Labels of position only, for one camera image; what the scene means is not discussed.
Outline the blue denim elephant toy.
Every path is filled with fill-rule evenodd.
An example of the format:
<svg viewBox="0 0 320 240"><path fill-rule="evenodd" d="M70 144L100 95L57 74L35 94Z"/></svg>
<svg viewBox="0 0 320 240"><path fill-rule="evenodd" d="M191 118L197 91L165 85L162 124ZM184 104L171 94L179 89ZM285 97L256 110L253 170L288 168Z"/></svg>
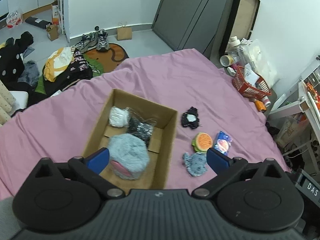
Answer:
<svg viewBox="0 0 320 240"><path fill-rule="evenodd" d="M207 156L204 153L184 153L183 163L192 177L199 177L207 172Z"/></svg>

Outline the small cardboard box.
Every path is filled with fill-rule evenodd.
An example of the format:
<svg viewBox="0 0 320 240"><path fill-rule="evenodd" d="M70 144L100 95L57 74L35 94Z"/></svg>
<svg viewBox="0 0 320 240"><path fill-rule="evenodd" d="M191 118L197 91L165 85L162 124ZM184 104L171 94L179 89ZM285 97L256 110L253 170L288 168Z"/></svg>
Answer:
<svg viewBox="0 0 320 240"><path fill-rule="evenodd" d="M48 25L46 27L46 33L47 33L48 38L51 41L54 41L59 38L58 28L57 28L57 25L55 25L55 24Z"/></svg>

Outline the blue tissue pack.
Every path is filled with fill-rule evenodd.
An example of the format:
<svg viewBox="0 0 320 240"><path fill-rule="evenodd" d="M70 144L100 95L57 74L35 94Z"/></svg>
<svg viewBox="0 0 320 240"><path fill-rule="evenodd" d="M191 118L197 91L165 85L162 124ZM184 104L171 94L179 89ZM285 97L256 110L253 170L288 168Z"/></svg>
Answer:
<svg viewBox="0 0 320 240"><path fill-rule="evenodd" d="M217 133L213 148L224 155L228 155L228 152L231 148L232 138L223 131Z"/></svg>

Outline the white pink small bottle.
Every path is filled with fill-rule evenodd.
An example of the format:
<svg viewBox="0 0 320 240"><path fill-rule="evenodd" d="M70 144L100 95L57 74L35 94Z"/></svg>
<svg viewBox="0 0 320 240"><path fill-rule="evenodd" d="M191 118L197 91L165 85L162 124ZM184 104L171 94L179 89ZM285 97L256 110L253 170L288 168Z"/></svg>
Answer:
<svg viewBox="0 0 320 240"><path fill-rule="evenodd" d="M261 101L263 102L263 104L264 104L264 106L265 106L266 108L268 108L268 107L271 105L271 102L270 102L270 100L269 100L269 98L268 98L267 96L264 96L264 97L261 99Z"/></svg>

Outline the grey sneakers pair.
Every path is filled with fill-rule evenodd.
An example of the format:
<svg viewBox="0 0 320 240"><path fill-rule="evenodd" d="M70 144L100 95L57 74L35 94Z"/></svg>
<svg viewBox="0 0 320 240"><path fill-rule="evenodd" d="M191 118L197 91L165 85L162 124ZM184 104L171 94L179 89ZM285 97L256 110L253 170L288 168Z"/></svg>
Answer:
<svg viewBox="0 0 320 240"><path fill-rule="evenodd" d="M108 51L110 49L108 33L105 29L95 26L94 32L82 35L80 41L74 47L81 53L85 53L93 48L97 51Z"/></svg>

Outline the brown cardboard box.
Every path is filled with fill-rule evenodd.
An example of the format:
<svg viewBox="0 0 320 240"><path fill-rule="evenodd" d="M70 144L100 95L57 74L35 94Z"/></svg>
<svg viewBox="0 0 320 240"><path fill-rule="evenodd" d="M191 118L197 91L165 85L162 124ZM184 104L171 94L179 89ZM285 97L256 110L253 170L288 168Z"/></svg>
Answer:
<svg viewBox="0 0 320 240"><path fill-rule="evenodd" d="M99 176L129 193L162 190L168 178L178 112L123 90L113 89L88 137L83 157L107 148Z"/></svg>

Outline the white yellow paper cup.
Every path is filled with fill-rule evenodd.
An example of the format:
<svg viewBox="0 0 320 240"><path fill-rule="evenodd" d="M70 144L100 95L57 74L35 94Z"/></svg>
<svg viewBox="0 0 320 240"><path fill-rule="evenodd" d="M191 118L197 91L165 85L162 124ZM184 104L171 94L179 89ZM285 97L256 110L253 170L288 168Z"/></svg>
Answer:
<svg viewBox="0 0 320 240"><path fill-rule="evenodd" d="M232 64L237 64L238 57L235 55L223 55L220 57L220 63L223 67L229 67Z"/></svg>

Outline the white knitted item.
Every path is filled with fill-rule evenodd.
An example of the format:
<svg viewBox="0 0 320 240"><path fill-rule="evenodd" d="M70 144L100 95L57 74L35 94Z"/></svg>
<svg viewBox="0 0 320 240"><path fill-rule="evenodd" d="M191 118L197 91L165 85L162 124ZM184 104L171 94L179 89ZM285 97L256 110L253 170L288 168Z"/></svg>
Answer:
<svg viewBox="0 0 320 240"><path fill-rule="evenodd" d="M128 109L121 109L113 106L109 113L109 124L113 127L123 128L129 124L130 112Z"/></svg>

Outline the white paper in basket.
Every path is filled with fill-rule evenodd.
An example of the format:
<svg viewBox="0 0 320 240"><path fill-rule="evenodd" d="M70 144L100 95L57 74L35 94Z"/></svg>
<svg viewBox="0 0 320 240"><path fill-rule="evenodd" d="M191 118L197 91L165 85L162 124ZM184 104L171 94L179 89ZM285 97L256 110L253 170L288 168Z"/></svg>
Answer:
<svg viewBox="0 0 320 240"><path fill-rule="evenodd" d="M259 75L256 74L249 63L247 63L244 67L244 79L251 86L255 86L259 79Z"/></svg>

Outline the black item in plastic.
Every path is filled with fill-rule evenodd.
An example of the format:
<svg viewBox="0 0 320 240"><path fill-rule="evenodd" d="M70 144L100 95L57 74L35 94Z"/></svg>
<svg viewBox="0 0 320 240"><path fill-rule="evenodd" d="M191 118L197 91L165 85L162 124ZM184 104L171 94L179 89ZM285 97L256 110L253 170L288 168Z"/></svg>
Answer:
<svg viewBox="0 0 320 240"><path fill-rule="evenodd" d="M133 109L127 108L127 110L129 111L129 120L126 132L143 140L148 147L157 120L154 118L144 119Z"/></svg>

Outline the black felt plush toy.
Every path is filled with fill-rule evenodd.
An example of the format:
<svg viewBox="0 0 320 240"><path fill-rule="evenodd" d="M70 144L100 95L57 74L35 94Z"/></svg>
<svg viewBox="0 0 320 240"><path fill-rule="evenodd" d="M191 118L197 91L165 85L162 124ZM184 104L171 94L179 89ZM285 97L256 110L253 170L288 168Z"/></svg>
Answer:
<svg viewBox="0 0 320 240"><path fill-rule="evenodd" d="M189 127L190 129L197 129L200 126L198 110L195 107L190 107L181 116L182 127Z"/></svg>

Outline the yellow white clothes pile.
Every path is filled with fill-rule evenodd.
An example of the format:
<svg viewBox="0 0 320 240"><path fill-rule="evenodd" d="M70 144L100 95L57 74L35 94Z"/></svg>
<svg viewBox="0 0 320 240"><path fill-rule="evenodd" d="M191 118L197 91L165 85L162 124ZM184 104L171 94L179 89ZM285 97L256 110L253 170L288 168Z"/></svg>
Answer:
<svg viewBox="0 0 320 240"><path fill-rule="evenodd" d="M80 80L90 80L93 70L80 50L63 47L50 55L44 65L42 77L45 93L53 95Z"/></svg>

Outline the red plastic basket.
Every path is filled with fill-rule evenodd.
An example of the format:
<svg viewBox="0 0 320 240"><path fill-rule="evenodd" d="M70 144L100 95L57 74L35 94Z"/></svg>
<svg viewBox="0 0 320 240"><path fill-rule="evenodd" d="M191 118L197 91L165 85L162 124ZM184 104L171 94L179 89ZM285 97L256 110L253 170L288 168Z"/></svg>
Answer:
<svg viewBox="0 0 320 240"><path fill-rule="evenodd" d="M236 74L232 79L232 84L236 90L245 98L255 98L261 100L265 96L271 96L272 92L268 87L266 81L261 75L254 85L245 81L245 68L243 66L236 67Z"/></svg>

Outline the grey wardrobe panels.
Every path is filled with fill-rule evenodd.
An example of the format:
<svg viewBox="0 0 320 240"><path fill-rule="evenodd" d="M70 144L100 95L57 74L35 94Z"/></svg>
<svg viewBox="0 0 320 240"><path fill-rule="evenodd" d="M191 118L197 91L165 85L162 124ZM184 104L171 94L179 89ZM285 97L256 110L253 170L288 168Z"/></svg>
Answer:
<svg viewBox="0 0 320 240"><path fill-rule="evenodd" d="M161 0L152 30L174 51L205 53L216 35L227 0Z"/></svg>

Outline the hamburger plush toy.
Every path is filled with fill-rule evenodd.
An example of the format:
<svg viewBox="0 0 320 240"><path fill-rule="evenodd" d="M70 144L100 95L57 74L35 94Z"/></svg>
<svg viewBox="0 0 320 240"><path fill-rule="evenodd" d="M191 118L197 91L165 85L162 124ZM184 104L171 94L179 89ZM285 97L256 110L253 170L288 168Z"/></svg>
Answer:
<svg viewBox="0 0 320 240"><path fill-rule="evenodd" d="M200 132L192 140L191 145L195 152L206 153L213 146L213 139L207 133Z"/></svg>

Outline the white red plastic bag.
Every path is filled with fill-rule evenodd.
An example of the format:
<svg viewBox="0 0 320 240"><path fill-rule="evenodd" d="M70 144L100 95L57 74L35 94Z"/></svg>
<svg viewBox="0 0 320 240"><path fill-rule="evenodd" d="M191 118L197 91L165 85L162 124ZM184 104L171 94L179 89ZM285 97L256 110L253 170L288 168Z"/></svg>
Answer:
<svg viewBox="0 0 320 240"><path fill-rule="evenodd" d="M12 29L23 23L23 14L21 9L15 10L7 15L7 28Z"/></svg>

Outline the white desk shelf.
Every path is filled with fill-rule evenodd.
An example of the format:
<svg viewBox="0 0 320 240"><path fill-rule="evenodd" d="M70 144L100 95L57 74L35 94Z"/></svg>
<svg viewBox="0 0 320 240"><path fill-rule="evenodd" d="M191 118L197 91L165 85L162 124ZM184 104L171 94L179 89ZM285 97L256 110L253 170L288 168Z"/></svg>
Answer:
<svg viewBox="0 0 320 240"><path fill-rule="evenodd" d="M281 105L285 94L274 104L270 120L285 121L274 137L282 155L290 160L304 157L311 175L319 174L319 67L306 70L295 86L296 100Z"/></svg>

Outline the orange tiger rug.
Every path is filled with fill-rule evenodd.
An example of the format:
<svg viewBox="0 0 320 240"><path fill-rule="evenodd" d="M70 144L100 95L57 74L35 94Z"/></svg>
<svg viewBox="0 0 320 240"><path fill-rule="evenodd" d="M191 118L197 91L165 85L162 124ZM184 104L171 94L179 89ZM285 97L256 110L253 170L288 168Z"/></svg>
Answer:
<svg viewBox="0 0 320 240"><path fill-rule="evenodd" d="M111 43L108 51L97 51L94 48L85 52L84 58L91 66L93 76L96 77L114 71L129 56L122 46Z"/></svg>

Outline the grey fluffy plush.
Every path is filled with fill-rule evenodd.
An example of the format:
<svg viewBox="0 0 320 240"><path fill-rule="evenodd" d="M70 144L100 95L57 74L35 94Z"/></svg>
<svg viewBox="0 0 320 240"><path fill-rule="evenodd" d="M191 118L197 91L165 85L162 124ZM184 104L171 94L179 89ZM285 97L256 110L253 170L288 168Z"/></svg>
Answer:
<svg viewBox="0 0 320 240"><path fill-rule="evenodd" d="M110 137L107 148L114 174L124 180L139 179L150 162L145 142L129 133Z"/></svg>

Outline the brown paper bag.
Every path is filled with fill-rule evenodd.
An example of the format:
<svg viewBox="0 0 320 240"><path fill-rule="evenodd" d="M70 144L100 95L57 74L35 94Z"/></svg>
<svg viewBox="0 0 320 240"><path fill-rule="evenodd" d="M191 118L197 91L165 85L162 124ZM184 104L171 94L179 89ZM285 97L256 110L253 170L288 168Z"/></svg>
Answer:
<svg viewBox="0 0 320 240"><path fill-rule="evenodd" d="M126 23L119 23L117 28L117 40L131 40L132 39L132 28L127 26Z"/></svg>

